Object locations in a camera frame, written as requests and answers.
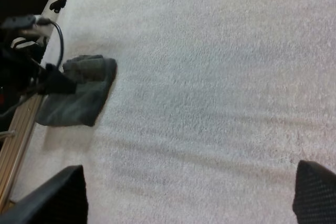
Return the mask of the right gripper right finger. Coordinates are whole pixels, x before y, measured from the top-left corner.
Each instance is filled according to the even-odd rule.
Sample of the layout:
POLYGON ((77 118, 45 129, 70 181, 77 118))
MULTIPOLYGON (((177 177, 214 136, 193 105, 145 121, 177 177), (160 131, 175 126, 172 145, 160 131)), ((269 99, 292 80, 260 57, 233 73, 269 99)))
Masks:
POLYGON ((292 209, 298 223, 335 223, 335 173, 317 162, 301 160, 292 209))

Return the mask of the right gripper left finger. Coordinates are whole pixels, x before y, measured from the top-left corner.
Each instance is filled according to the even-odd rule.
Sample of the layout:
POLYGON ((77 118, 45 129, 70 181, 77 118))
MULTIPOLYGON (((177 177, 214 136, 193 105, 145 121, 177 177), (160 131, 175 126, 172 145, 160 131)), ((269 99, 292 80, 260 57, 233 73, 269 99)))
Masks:
POLYGON ((68 166, 1 214, 1 223, 87 223, 82 165, 68 166))

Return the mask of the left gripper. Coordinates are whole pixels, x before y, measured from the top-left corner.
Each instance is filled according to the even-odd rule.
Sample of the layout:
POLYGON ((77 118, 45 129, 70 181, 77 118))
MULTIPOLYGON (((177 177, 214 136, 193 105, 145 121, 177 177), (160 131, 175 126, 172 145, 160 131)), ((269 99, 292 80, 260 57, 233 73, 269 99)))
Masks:
MULTIPOLYGON (((16 109, 33 93, 31 78, 38 72, 47 38, 15 37, 1 40, 1 131, 7 131, 16 109)), ((43 94, 74 94, 77 84, 53 64, 46 64, 43 94)))

